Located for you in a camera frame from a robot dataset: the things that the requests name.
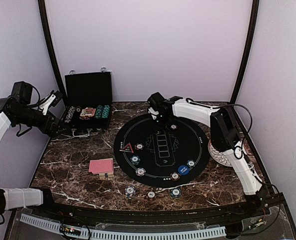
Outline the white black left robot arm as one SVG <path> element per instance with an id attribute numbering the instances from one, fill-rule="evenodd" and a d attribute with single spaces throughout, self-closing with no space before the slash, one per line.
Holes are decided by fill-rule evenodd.
<path id="1" fill-rule="evenodd" d="M 15 97 L 0 99 L 0 142 L 10 126 L 36 127 L 49 137 L 56 137 L 70 130 L 51 112 L 43 113 L 22 105 Z M 58 214 L 58 206 L 52 202 L 51 191 L 38 188 L 0 188 L 0 215 L 5 211 L 38 206 L 48 218 Z"/>

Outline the brown white chip stack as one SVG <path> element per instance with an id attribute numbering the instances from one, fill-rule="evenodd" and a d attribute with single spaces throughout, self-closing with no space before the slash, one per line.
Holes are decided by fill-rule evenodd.
<path id="1" fill-rule="evenodd" d="M 154 200 L 155 197 L 156 197 L 156 193 L 154 191 L 149 191 L 147 194 L 146 194 L 146 197 L 147 199 L 149 200 Z"/>

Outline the brown chips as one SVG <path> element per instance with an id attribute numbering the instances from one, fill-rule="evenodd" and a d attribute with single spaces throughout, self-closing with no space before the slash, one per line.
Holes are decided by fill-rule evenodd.
<path id="1" fill-rule="evenodd" d="M 144 145 L 142 143 L 137 143 L 135 145 L 135 149 L 138 150 L 138 151 L 141 151 L 144 149 Z"/>
<path id="2" fill-rule="evenodd" d="M 177 172 L 173 172 L 170 174 L 170 179 L 172 181 L 177 181 L 180 178 L 180 175 Z"/>
<path id="3" fill-rule="evenodd" d="M 178 129 L 177 125 L 175 125 L 175 124 L 172 124 L 172 125 L 170 126 L 170 128 L 171 128 L 172 130 L 177 130 L 177 129 Z"/>

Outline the green blue chip stack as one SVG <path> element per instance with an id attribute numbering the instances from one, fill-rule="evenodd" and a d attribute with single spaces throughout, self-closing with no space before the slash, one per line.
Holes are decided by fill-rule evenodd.
<path id="1" fill-rule="evenodd" d="M 170 190 L 170 196 L 172 198 L 179 198 L 181 196 L 182 192 L 179 188 L 173 188 Z"/>

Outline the blue white chip stack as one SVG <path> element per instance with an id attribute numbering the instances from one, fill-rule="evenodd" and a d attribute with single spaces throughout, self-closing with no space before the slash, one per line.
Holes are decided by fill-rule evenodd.
<path id="1" fill-rule="evenodd" d="M 136 194 L 136 188 L 134 186 L 127 186 L 125 188 L 125 195 L 128 199 L 131 199 L 135 196 Z"/>

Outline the green chips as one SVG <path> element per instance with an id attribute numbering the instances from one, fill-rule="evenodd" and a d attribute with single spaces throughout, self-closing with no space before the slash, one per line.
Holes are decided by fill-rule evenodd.
<path id="1" fill-rule="evenodd" d="M 193 160 L 191 160 L 191 159 L 187 161 L 187 165 L 188 165 L 189 167 L 191 167 L 191 168 L 194 167 L 195 164 L 196 164 L 196 163 L 195 163 Z"/>
<path id="2" fill-rule="evenodd" d="M 130 162 L 136 166 L 140 163 L 140 157 L 137 156 L 137 155 L 133 155 L 131 158 L 130 158 Z"/>

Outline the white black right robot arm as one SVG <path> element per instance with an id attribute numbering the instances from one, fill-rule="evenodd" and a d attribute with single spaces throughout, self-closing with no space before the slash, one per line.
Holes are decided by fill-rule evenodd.
<path id="1" fill-rule="evenodd" d="M 243 213 L 253 217 L 262 209 L 267 188 L 246 153 L 230 104 L 211 106 L 179 96 L 164 98 L 159 92 L 152 94 L 147 102 L 150 106 L 148 113 L 157 122 L 157 126 L 168 126 L 175 117 L 207 125 L 211 132 L 212 146 L 232 164 L 241 182 L 248 201 L 243 205 Z"/>

